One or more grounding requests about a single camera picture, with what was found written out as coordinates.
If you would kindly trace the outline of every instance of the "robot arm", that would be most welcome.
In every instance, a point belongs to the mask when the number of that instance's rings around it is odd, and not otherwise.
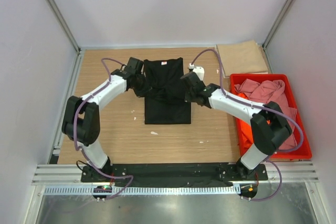
[[[77,145],[82,149],[91,163],[106,174],[111,174],[110,158],[101,148],[98,136],[100,133],[100,116],[107,104],[118,95],[128,91],[130,88],[141,96],[145,89],[145,78],[141,73],[143,62],[130,58],[124,68],[116,69],[111,73],[111,78],[98,86],[93,91],[82,97],[72,96],[68,99],[62,132],[74,139],[74,118],[76,110],[83,101],[87,100],[79,114],[85,113],[83,118],[77,121]]]
[[[265,106],[282,112],[277,103],[263,104],[248,101],[231,93],[229,96],[224,95],[218,85],[211,83],[205,86],[201,80],[202,72],[204,71],[197,67],[190,69],[190,72],[181,78],[187,89],[186,101],[222,110],[251,125],[254,144],[237,162],[239,173],[242,178],[246,178],[258,164],[283,144],[292,134],[292,130],[283,117],[254,108],[254,106]]]

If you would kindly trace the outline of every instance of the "black t-shirt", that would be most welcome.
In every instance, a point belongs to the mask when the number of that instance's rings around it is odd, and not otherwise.
[[[144,60],[151,90],[145,96],[145,124],[190,124],[191,104],[185,102],[183,59]]]

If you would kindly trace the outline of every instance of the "metal floor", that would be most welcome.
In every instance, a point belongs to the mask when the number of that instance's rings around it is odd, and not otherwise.
[[[277,183],[260,184],[265,197]],[[92,202],[92,196],[44,196],[38,224],[313,224],[318,223],[305,183],[285,183],[271,200],[248,202],[237,195],[124,196]]]

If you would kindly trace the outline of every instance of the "metal frame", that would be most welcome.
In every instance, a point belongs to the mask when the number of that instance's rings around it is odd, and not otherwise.
[[[46,196],[66,196],[66,195],[100,195],[95,193],[97,185],[80,186],[46,186],[44,195]],[[112,187],[111,194],[118,193],[121,187]],[[147,188],[147,187],[127,187],[122,196],[162,196],[162,195],[213,195],[213,194],[240,194],[239,184],[231,187],[202,187],[202,188]]]
[[[75,92],[76,84],[77,84],[78,77],[79,77],[80,68],[81,68],[81,65],[82,65],[82,62],[83,62],[83,58],[84,58],[84,54],[85,54],[85,50],[80,50],[80,53],[78,54],[78,56],[75,59],[75,62],[73,64],[72,74],[71,74],[71,76],[69,78],[69,81],[68,81],[68,83],[69,83],[68,88],[67,88],[65,96],[63,98],[63,103],[62,103],[62,107],[61,107],[61,110],[60,110],[60,115],[58,117],[57,126],[55,128],[53,147],[51,148],[51,151],[50,151],[49,160],[50,160],[52,155],[59,156],[59,153],[60,153],[60,150],[61,150],[61,146],[62,146],[63,139],[64,139],[64,135],[62,134],[62,131],[61,131],[62,119],[64,117],[64,112],[65,112],[65,108],[66,108],[66,105],[67,105],[67,99],[71,95],[73,95],[73,93]]]
[[[269,61],[269,58],[268,58],[267,48],[263,48],[263,50],[264,50],[264,53],[265,53],[265,58],[267,60],[267,64],[268,64],[269,70],[270,70],[271,73],[273,73],[274,71],[273,71],[272,65],[271,65],[271,63]]]
[[[264,51],[266,51],[265,49],[267,48],[267,46],[269,45],[269,43],[271,42],[271,40],[273,39],[274,34],[276,33],[276,31],[278,30],[279,26],[281,25],[284,17],[287,15],[287,13],[289,12],[291,6],[293,5],[295,0],[286,0],[283,7],[281,8],[280,13],[278,14],[275,22],[272,25],[271,30],[269,31],[265,42],[263,44],[263,48]]]
[[[182,47],[214,47],[214,44],[204,44],[204,45],[151,45],[151,46],[117,46],[117,47],[85,47],[81,50],[68,27],[65,19],[63,18],[57,4],[54,0],[46,0],[49,4],[51,10],[55,14],[55,18],[60,23],[60,26],[64,30],[66,36],[70,40],[74,49],[78,53],[78,57],[75,60],[72,75],[69,79],[68,88],[63,100],[62,108],[59,115],[59,121],[54,133],[54,142],[53,149],[50,155],[59,155],[60,148],[63,141],[63,135],[60,129],[62,124],[62,118],[65,111],[66,101],[69,96],[71,96],[76,88],[77,80],[79,77],[79,72],[83,57],[85,54],[85,49],[132,49],[132,48],[182,48]],[[295,0],[286,0],[283,5],[279,15],[277,16],[266,40],[263,44],[263,49],[267,57],[267,46],[271,42],[274,34],[276,33],[278,27],[282,23],[284,17],[289,12],[293,2]],[[322,190],[317,173],[314,169],[314,166],[311,161],[299,161],[299,162],[277,162],[277,165],[280,168],[283,182],[284,183],[296,183],[296,182],[305,182],[307,190],[309,192],[310,200],[312,202],[315,214],[320,223],[331,223],[329,216],[327,215],[326,209],[328,206],[325,204],[323,199],[324,191]],[[266,170],[269,176],[269,180],[261,183],[278,183],[279,176],[276,169],[269,163],[266,163]],[[71,188],[80,188],[83,186],[92,186],[93,184],[85,184],[80,182],[81,171],[75,165],[38,165],[35,176],[32,181],[30,188],[31,199],[30,205],[27,209],[24,223],[35,223],[37,220],[38,212],[41,206],[42,197],[46,188],[59,187],[62,185],[70,186]]]
[[[72,32],[71,32],[70,28],[68,27],[65,19],[63,18],[62,13],[58,9],[55,0],[46,0],[46,1],[49,4],[52,12],[55,14],[55,17],[56,17],[57,21],[59,22],[59,24],[62,27],[65,34],[67,35],[67,37],[70,40],[71,44],[73,45],[74,49],[76,50],[77,53],[79,53],[80,48],[79,48],[74,36],[72,35]]]

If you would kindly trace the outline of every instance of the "white cable tray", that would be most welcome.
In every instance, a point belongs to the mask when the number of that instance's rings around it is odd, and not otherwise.
[[[46,186],[44,195],[101,195],[94,193],[93,190],[97,185],[80,185],[80,186]],[[112,187],[111,194],[117,193],[121,187]],[[143,188],[129,187],[121,193],[124,196],[130,195],[207,195],[207,194],[240,194],[239,184],[232,187],[209,187],[209,188]]]

